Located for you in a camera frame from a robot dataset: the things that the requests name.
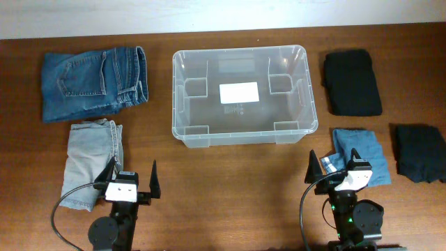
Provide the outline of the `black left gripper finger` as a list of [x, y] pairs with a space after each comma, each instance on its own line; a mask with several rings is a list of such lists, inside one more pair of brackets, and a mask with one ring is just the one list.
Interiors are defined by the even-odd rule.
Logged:
[[149, 182], [149, 188], [151, 189], [151, 198], [159, 199], [161, 197], [160, 183], [157, 177], [157, 163], [156, 160], [153, 161], [153, 166], [151, 170], [151, 179]]
[[95, 183], [107, 183], [112, 180], [114, 168], [116, 166], [115, 157], [113, 157], [102, 170], [102, 172], [94, 180]]

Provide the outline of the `blue denim garment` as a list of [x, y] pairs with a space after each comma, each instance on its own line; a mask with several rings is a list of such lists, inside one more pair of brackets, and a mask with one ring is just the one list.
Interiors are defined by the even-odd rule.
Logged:
[[355, 149], [372, 167], [369, 187], [391, 184], [383, 148], [373, 131], [334, 129], [332, 139], [336, 153], [321, 158], [321, 164], [327, 173], [345, 169], [351, 159], [351, 149]]

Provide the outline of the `black garment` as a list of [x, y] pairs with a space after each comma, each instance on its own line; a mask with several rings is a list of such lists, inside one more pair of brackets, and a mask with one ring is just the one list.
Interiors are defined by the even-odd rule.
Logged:
[[327, 54], [323, 75], [334, 115], [380, 116], [383, 113], [368, 51], [356, 49]]

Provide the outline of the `dark navy garment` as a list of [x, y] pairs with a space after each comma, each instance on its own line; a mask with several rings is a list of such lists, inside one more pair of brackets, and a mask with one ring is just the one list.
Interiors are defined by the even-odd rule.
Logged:
[[414, 183], [445, 183], [445, 140], [427, 125], [396, 127], [398, 173]]

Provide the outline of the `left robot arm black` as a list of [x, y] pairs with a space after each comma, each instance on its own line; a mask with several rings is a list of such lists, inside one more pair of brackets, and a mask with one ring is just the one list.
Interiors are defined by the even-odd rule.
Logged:
[[94, 250], [131, 250], [140, 206], [151, 205], [161, 197], [157, 165], [153, 163], [148, 192], [138, 191], [139, 175], [120, 171], [114, 174], [116, 161], [110, 160], [95, 179], [100, 198], [111, 203], [111, 213], [95, 220], [88, 232]]

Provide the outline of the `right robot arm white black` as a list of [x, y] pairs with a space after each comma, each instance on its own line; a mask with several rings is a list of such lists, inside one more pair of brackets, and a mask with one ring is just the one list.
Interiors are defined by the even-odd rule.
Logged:
[[383, 237], [381, 227], [384, 208], [372, 200], [357, 198], [357, 193], [368, 186], [371, 176], [372, 166], [360, 157], [356, 149], [351, 150], [347, 168], [329, 174], [322, 172], [315, 152], [309, 152], [309, 165], [305, 176], [305, 183], [309, 187], [301, 197], [299, 208], [300, 231], [306, 250], [309, 250], [310, 246], [304, 231], [304, 202], [311, 190], [315, 195], [327, 195], [326, 202], [331, 205], [338, 239], [328, 243], [329, 250], [407, 249], [399, 245], [377, 244]]

